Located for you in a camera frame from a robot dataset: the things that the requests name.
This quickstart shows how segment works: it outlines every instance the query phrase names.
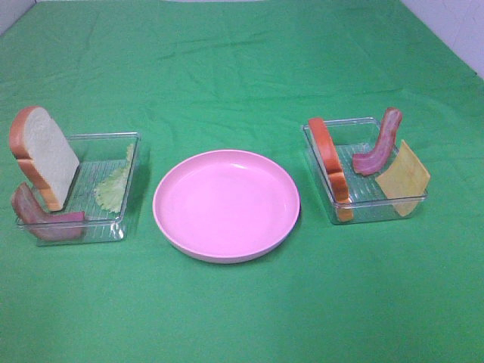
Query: bread crust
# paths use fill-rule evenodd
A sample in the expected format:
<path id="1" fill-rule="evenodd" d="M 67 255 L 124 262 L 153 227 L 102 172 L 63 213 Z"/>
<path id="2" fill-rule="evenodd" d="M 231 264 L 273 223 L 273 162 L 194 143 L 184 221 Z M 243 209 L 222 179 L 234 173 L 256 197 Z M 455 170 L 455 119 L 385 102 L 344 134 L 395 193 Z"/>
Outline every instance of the bread crust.
<path id="1" fill-rule="evenodd" d="M 321 117 L 310 119 L 309 128 L 323 161 L 324 165 L 322 166 L 326 169 L 334 199 L 338 203 L 349 203 L 349 190 L 340 157 L 324 120 Z M 341 222 L 348 222 L 353 219 L 353 211 L 350 208 L 337 207 L 336 214 Z"/>
<path id="2" fill-rule="evenodd" d="M 19 111 L 10 127 L 8 144 L 10 150 L 17 159 L 18 165 L 26 177 L 39 189 L 46 206 L 51 211 L 58 211 L 63 208 L 55 197 L 51 187 L 37 171 L 34 161 L 30 158 L 29 152 L 23 140 L 26 121 L 29 115 L 40 106 L 29 106 Z"/>

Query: pink plate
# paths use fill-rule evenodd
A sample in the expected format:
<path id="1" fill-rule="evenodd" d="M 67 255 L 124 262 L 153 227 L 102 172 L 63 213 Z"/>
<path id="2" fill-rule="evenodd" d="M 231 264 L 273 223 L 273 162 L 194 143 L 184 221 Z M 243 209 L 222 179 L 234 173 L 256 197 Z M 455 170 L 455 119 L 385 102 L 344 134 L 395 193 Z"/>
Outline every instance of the pink plate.
<path id="1" fill-rule="evenodd" d="M 196 259 L 236 263 L 277 247 L 299 215 L 293 179 L 243 150 L 195 155 L 158 184 L 153 214 L 172 244 Z"/>

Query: white wall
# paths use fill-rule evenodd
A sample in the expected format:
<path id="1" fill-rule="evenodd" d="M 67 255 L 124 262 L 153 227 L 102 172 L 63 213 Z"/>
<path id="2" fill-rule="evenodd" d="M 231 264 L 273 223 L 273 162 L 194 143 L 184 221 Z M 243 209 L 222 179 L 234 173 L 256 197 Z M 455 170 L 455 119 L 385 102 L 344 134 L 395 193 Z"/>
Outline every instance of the white wall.
<path id="1" fill-rule="evenodd" d="M 402 0 L 484 79 L 484 0 Z"/>
<path id="2" fill-rule="evenodd" d="M 0 34 L 35 3 L 36 0 L 0 0 Z"/>

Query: white bread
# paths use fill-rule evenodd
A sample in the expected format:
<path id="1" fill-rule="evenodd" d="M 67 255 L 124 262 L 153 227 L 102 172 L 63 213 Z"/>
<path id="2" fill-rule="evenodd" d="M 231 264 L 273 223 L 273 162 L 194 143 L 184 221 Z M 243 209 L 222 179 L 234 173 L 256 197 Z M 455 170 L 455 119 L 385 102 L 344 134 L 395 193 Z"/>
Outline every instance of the white bread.
<path id="1" fill-rule="evenodd" d="M 79 159 L 47 110 L 39 106 L 22 109 L 12 122 L 8 141 L 47 208 L 63 209 Z"/>

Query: toy bacon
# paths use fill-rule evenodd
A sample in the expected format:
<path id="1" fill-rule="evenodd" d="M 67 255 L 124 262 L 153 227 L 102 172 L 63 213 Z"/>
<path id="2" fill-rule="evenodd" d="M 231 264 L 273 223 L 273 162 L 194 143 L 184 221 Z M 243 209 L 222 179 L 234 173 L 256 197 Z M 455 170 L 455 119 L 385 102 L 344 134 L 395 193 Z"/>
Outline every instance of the toy bacon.
<path id="1" fill-rule="evenodd" d="M 33 195 L 29 186 L 23 182 L 15 190 L 11 203 L 17 216 L 26 224 L 82 222 L 84 212 L 64 214 L 49 214 L 43 210 Z M 37 227 L 31 226 L 29 231 L 43 240 L 72 240 L 82 236 L 82 227 Z"/>
<path id="2" fill-rule="evenodd" d="M 310 119 L 309 129 L 318 147 L 319 156 L 323 162 L 322 166 L 326 169 L 334 199 L 338 203 L 350 203 L 343 167 L 324 120 L 320 117 Z M 350 208 L 337 207 L 337 217 L 341 222 L 348 222 L 353 219 L 353 211 Z"/>
<path id="3" fill-rule="evenodd" d="M 370 175 L 383 168 L 390 156 L 396 140 L 396 130 L 402 121 L 402 112 L 394 107 L 386 109 L 380 127 L 380 134 L 372 151 L 366 154 L 353 154 L 355 172 Z"/>

